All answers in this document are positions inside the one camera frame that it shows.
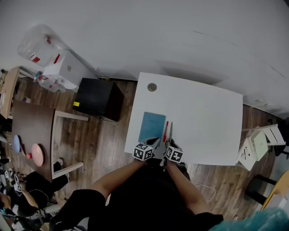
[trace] red marker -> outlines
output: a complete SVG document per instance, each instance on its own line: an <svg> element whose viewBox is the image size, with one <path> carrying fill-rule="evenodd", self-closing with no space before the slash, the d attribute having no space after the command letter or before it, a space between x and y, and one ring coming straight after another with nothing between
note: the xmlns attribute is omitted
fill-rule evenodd
<svg viewBox="0 0 289 231"><path fill-rule="evenodd" d="M163 136L163 142L166 142L166 139L167 139L167 128L168 128L168 121L167 121L167 125L166 125L166 130L165 130L164 136Z"/></svg>

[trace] black shirt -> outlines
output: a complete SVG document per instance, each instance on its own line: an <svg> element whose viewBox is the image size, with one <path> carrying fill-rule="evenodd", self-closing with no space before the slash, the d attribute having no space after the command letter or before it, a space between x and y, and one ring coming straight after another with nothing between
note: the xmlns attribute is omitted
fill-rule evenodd
<svg viewBox="0 0 289 231"><path fill-rule="evenodd" d="M51 220L51 230L57 226L55 230L73 228L85 217L89 217L88 230L101 227L209 230L223 220L222 215L211 213L194 215L168 173L147 166L115 190L107 206L100 192L90 189L74 191Z"/></svg>

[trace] blue notebook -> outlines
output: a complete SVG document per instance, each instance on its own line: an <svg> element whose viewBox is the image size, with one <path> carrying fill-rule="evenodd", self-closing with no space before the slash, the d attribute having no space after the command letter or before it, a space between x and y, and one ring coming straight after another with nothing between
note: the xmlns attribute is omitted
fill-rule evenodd
<svg viewBox="0 0 289 231"><path fill-rule="evenodd" d="M145 112L143 122L141 124L139 142L143 142L148 138L159 137L163 140L163 127L165 125L166 116L155 113Z"/></svg>

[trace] pink plate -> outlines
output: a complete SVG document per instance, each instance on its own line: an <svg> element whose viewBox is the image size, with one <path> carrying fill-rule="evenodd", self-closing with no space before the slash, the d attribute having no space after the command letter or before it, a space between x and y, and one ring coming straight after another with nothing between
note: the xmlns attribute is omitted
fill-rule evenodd
<svg viewBox="0 0 289 231"><path fill-rule="evenodd" d="M37 166L42 166L44 162L44 156L40 146L37 143L32 145L31 153L34 163Z"/></svg>

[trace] black box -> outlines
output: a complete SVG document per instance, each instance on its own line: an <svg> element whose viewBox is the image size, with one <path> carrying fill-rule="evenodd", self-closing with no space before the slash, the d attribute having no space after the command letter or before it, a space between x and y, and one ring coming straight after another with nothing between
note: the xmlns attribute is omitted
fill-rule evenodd
<svg viewBox="0 0 289 231"><path fill-rule="evenodd" d="M73 109L117 122L124 95L117 84L99 79L82 79Z"/></svg>

